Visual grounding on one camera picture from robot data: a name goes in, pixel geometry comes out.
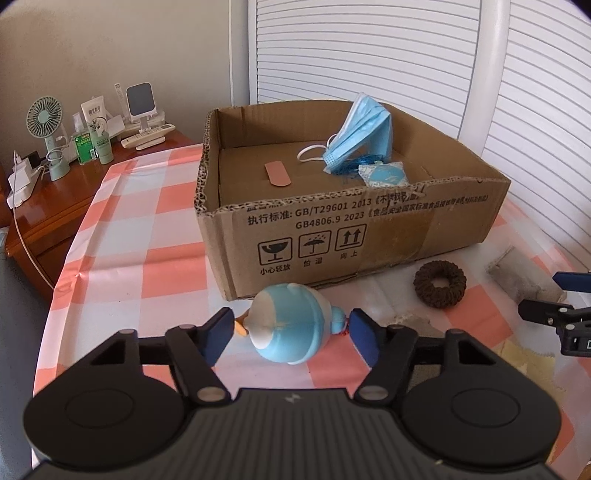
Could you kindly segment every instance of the fan grille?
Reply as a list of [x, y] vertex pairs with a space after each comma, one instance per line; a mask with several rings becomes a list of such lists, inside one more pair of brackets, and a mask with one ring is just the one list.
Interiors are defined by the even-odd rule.
[[31, 105], [27, 113], [27, 129], [36, 138], [49, 137], [61, 123], [61, 103], [51, 97], [41, 97]]

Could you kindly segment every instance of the red and white checkered tablecloth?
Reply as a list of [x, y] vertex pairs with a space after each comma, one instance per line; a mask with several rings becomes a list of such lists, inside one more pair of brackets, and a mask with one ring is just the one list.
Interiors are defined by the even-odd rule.
[[[201, 325], [223, 306], [236, 315], [248, 308], [249, 300], [222, 298], [205, 255], [193, 209], [201, 152], [201, 145], [163, 151], [109, 169], [54, 292], [35, 392], [119, 329], [160, 336], [181, 323]], [[563, 428], [552, 466], [574, 480], [591, 458], [591, 360], [560, 355], [554, 330], [523, 322], [515, 303], [487, 276], [485, 266], [509, 245], [550, 273], [572, 270], [552, 241], [505, 202], [484, 243], [439, 256], [467, 276], [466, 295], [457, 306], [435, 310], [416, 298], [413, 278], [423, 262], [325, 288], [323, 294], [345, 312], [360, 307], [379, 322], [416, 313], [439, 330], [464, 329], [491, 348], [510, 340], [554, 355], [550, 381], [560, 393]], [[578, 294], [570, 294], [569, 302], [585, 305]], [[145, 371], [172, 385], [166, 367], [146, 366]], [[232, 394], [240, 387], [346, 387], [352, 392], [367, 372], [348, 336], [332, 337], [305, 364], [286, 365], [266, 361], [248, 338], [235, 335], [216, 365]]]

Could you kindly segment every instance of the pink band-aid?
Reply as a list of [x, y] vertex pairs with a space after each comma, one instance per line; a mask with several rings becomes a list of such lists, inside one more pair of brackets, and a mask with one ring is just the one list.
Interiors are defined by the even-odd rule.
[[287, 187], [290, 183], [290, 176], [287, 174], [287, 170], [281, 161], [272, 161], [265, 163], [267, 169], [267, 175], [269, 175], [269, 181], [276, 187]]

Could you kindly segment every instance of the blue surgical mask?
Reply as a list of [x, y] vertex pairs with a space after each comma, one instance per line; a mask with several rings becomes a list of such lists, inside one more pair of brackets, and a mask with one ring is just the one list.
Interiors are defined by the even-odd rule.
[[[360, 93], [345, 119], [340, 131], [329, 138], [327, 146], [311, 145], [298, 154], [300, 161], [324, 160], [326, 173], [332, 173], [355, 152], [365, 145], [368, 155], [381, 155], [386, 161], [392, 151], [392, 117], [382, 105]], [[324, 148], [322, 157], [301, 160], [302, 154], [313, 148]]]

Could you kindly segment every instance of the cardboard box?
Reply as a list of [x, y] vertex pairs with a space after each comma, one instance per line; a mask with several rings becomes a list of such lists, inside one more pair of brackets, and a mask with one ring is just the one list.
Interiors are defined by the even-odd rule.
[[[210, 112], [195, 208], [226, 299], [277, 283], [335, 283], [486, 238], [509, 180], [393, 106], [393, 158], [411, 186], [370, 189], [323, 172], [324, 162], [299, 162], [303, 147], [338, 132], [350, 106], [306, 100]], [[268, 180], [264, 165], [275, 160], [287, 187]]]

